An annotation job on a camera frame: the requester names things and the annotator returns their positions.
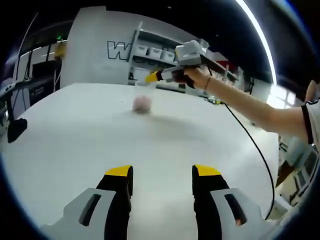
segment human hand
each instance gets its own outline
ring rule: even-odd
[[[204,89],[208,83],[210,72],[207,67],[201,69],[199,67],[185,68],[184,75],[188,76],[192,81],[195,88]],[[185,83],[184,79],[176,79],[178,83]]]

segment sleeve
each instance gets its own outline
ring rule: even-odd
[[[305,129],[308,136],[308,143],[320,147],[320,101],[307,102],[302,106]]]

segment white storage box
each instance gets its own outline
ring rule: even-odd
[[[147,51],[148,51],[147,46],[138,45],[138,46],[136,46],[135,54],[140,55],[140,56],[145,56],[147,54]]]
[[[165,60],[166,62],[172,63],[175,59],[175,54],[173,52],[163,51],[162,59]]]
[[[149,74],[150,71],[144,68],[135,67],[133,69],[133,79],[137,81],[144,81]]]
[[[151,47],[149,56],[155,59],[160,59],[162,54],[162,49]]]

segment black cable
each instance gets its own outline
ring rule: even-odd
[[[25,102],[25,92],[24,92],[24,90],[23,90],[23,89],[22,89],[22,100],[23,100],[24,110],[27,110],[26,102]]]
[[[21,58],[21,56],[18,55],[18,62],[16,64],[15,81],[18,80],[18,69],[19,69],[19,64],[20,64],[20,58]]]
[[[210,75],[212,76],[212,72],[210,70],[210,68],[207,66],[209,72],[210,72]],[[248,130],[246,129],[246,127],[240,122],[240,120],[236,117],[236,115],[231,111],[231,109],[228,107],[227,104],[223,103],[226,108],[229,110],[229,112],[232,114],[232,116],[235,118],[235,120],[237,120],[237,122],[241,125],[241,127],[244,129],[244,131],[246,132],[246,134],[249,136],[249,138],[251,139],[251,141],[253,142],[254,146],[256,147],[256,149],[258,150],[259,154],[261,155],[261,158],[265,164],[265,167],[266,167],[266,170],[268,171],[268,174],[269,174],[269,177],[270,177],[270,182],[271,182],[271,189],[272,189],[272,201],[271,201],[271,204],[270,204],[270,208],[269,208],[269,212],[267,213],[266,217],[265,217],[265,220],[268,219],[268,217],[270,216],[270,213],[274,207],[274,204],[275,204],[275,183],[274,183],[274,180],[272,179],[272,175],[271,175],[271,171],[270,171],[270,168],[267,164],[267,161],[264,157],[264,155],[262,154],[260,148],[258,147],[258,145],[256,144],[255,140],[253,139],[253,137],[250,135],[250,133],[248,132]]]
[[[203,89],[204,91],[207,90],[208,84],[209,84],[209,82],[210,82],[210,78],[211,78],[211,77],[208,77],[208,81],[206,82],[206,85],[205,85],[205,87],[204,87],[204,89]]]

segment window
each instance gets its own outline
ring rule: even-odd
[[[266,101],[267,104],[276,109],[289,109],[294,107],[296,95],[287,89],[273,85],[271,86],[270,95]]]

